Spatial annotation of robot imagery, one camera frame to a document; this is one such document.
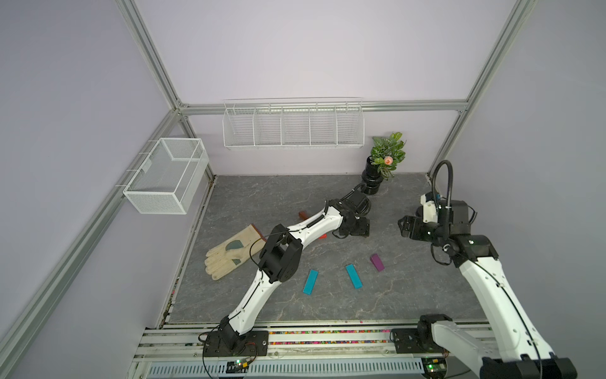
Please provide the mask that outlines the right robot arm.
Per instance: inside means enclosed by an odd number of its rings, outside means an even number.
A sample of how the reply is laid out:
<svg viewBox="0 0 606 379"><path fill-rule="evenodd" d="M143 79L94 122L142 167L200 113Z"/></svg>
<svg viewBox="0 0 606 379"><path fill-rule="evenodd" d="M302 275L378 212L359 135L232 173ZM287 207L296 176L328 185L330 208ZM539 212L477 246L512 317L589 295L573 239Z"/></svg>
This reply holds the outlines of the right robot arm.
<svg viewBox="0 0 606 379"><path fill-rule="evenodd" d="M466 202L453 200L454 174L449 160L437 164L430 183L436 184L442 167L448 170L446 194L440 195L433 187L421 198L421 215L404 216L398 222L399 230L405 238L429 243L432 252L448 255L446 264L457 268L472 288L497 347L487 347L445 314L420 317L419 345L441 347L479 378L576 378L572 361L556 355L524 311L490 239L472 234L477 213Z"/></svg>

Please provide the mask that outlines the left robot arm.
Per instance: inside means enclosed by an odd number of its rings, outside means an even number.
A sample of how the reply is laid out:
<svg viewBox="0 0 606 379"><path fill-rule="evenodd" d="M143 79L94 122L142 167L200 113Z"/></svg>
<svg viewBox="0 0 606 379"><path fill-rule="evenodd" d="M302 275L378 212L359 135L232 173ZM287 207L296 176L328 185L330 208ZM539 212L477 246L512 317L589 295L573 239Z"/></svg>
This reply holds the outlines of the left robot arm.
<svg viewBox="0 0 606 379"><path fill-rule="evenodd" d="M219 322L219 337L230 350L245 341L272 293L296 273L309 244L330 233L339 239L369 236L371 201L363 193L365 188L359 183L344 197L327 200L322 210L301 223L272 229L260 251L252 284L234 311Z"/></svg>

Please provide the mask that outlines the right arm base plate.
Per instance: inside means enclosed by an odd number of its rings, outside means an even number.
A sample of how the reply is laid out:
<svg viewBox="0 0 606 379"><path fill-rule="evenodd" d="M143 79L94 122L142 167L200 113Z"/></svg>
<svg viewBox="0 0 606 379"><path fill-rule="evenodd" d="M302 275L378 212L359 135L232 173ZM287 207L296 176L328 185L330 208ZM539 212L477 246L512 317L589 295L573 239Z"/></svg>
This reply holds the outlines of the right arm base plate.
<svg viewBox="0 0 606 379"><path fill-rule="evenodd" d="M412 328L394 328L390 331L390 341L397 354L446 355L447 351L436 344L431 336L422 336Z"/></svg>

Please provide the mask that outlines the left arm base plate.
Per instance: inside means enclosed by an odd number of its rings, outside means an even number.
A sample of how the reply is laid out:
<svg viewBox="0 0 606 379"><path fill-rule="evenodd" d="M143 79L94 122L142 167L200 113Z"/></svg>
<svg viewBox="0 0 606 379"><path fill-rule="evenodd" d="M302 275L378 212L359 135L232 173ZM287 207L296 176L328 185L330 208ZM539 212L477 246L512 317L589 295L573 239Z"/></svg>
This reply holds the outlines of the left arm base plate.
<svg viewBox="0 0 606 379"><path fill-rule="evenodd" d="M255 331L239 337L225 337L213 331L206 335L203 343L204 357L266 356L269 348L269 333Z"/></svg>

